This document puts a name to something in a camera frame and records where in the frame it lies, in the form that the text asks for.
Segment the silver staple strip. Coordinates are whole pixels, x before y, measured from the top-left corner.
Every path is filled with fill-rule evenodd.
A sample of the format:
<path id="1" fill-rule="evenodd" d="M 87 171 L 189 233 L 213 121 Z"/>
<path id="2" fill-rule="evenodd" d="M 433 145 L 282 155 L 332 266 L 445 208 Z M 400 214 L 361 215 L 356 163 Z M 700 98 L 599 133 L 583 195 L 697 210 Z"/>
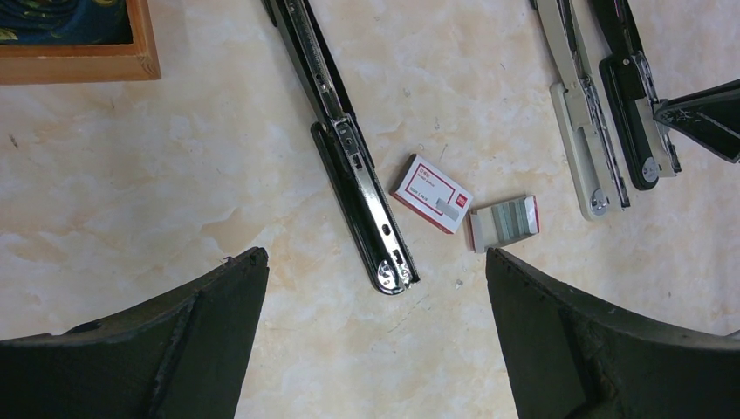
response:
<path id="1" fill-rule="evenodd" d="M 535 196 L 522 196 L 491 207 L 497 242 L 511 244 L 540 232 Z"/>

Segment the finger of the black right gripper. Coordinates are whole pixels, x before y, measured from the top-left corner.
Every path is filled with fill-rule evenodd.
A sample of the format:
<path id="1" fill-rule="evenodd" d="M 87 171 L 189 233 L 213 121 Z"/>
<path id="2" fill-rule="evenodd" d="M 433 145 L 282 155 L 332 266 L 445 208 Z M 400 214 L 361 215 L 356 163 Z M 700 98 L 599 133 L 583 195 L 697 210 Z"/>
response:
<path id="1" fill-rule="evenodd" d="M 739 81 L 663 102 L 654 120 L 730 163 L 739 162 Z"/>

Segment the red white staple box sleeve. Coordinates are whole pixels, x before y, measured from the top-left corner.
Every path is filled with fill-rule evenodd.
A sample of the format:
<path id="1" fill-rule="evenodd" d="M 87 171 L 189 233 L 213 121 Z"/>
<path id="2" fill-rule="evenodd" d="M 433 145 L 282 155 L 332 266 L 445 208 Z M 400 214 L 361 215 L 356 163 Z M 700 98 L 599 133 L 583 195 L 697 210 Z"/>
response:
<path id="1" fill-rule="evenodd" d="M 455 234 L 473 195 L 419 154 L 411 154 L 391 196 L 446 234 Z"/>

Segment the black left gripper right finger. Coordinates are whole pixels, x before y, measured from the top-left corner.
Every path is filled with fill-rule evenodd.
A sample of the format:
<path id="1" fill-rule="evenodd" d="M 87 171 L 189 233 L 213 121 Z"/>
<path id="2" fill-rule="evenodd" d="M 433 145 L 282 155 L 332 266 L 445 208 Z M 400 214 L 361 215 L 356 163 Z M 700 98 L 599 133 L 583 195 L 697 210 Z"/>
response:
<path id="1" fill-rule="evenodd" d="M 501 249 L 486 278 L 519 417 L 738 417 L 736 336 L 631 312 Z"/>

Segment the beige and black stapler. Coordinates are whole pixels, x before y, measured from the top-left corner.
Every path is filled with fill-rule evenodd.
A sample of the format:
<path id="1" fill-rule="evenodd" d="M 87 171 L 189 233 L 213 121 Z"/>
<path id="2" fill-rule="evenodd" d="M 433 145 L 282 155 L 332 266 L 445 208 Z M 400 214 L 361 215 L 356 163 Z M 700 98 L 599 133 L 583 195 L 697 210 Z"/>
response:
<path id="1" fill-rule="evenodd" d="M 630 206 L 598 66 L 608 49 L 587 1 L 532 1 L 558 80 L 550 87 L 582 216 L 597 221 Z"/>

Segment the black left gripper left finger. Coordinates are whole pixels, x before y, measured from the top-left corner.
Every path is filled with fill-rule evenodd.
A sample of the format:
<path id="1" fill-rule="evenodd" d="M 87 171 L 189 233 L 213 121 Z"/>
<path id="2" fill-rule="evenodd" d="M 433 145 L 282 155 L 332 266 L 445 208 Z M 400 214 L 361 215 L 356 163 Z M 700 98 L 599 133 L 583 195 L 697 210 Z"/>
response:
<path id="1" fill-rule="evenodd" d="M 66 333 L 1 343 L 4 418 L 231 418 L 268 285 L 254 247 Z"/>

